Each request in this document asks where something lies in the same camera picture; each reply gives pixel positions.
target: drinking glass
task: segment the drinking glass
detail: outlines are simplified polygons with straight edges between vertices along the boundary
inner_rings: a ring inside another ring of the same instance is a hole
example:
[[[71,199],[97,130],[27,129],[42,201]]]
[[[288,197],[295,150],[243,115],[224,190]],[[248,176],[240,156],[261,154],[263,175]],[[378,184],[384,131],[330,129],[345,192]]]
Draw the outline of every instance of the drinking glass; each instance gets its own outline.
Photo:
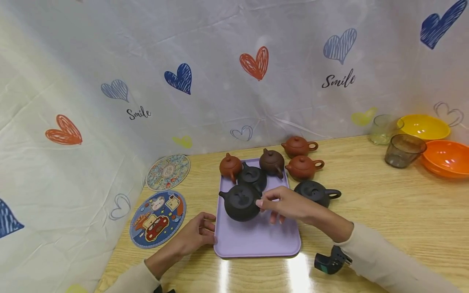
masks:
[[[407,168],[426,150],[427,144],[420,138],[398,134],[391,138],[384,160],[392,167]]]
[[[394,115],[379,115],[373,120],[369,139],[377,145],[388,145],[391,137],[404,127],[404,121]]]

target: hand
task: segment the hand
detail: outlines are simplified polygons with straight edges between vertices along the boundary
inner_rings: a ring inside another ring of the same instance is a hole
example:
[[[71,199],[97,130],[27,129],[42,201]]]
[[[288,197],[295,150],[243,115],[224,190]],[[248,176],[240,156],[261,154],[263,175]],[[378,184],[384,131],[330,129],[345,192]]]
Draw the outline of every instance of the hand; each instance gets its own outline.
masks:
[[[256,201],[256,205],[261,208],[261,211],[272,211],[271,224],[277,222],[279,214],[281,224],[285,221],[285,217],[307,222],[315,210],[324,208],[285,186],[279,186],[265,192],[262,199]]]
[[[191,219],[167,246],[176,249],[180,256],[186,256],[203,245],[215,244],[215,225],[212,223],[215,220],[214,215],[201,212]]]

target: round coaster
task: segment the round coaster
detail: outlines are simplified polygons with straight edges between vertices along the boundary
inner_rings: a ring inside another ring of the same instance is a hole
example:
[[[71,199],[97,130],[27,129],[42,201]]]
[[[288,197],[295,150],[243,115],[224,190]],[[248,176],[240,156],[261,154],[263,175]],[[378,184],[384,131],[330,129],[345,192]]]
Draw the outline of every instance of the round coaster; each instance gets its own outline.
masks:
[[[140,248],[153,248],[168,241],[186,215],[186,201],[174,190],[147,199],[130,222],[130,238]]]
[[[171,155],[158,160],[148,171],[146,183],[153,191],[173,188],[186,178],[190,169],[185,155]]]

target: plastic bowl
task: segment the plastic bowl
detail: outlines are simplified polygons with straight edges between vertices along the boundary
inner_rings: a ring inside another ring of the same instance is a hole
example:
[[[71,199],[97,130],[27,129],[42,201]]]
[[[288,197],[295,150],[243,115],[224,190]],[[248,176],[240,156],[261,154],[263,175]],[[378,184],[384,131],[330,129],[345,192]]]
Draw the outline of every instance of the plastic bowl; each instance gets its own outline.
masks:
[[[428,115],[407,115],[402,117],[408,135],[417,136],[426,141],[444,139],[451,133],[449,126],[442,120]]]
[[[469,178],[469,147],[447,140],[427,142],[422,164],[443,177]]]

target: person's left hand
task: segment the person's left hand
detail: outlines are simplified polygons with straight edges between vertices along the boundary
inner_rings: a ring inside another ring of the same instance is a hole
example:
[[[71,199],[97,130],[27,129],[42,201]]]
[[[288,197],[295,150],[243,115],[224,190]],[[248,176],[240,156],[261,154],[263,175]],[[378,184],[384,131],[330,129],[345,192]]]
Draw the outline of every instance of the person's left hand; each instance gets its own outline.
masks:
[[[167,246],[177,249],[180,256],[186,256],[203,245],[215,244],[215,225],[212,223],[215,220],[214,215],[201,212],[191,219]]]

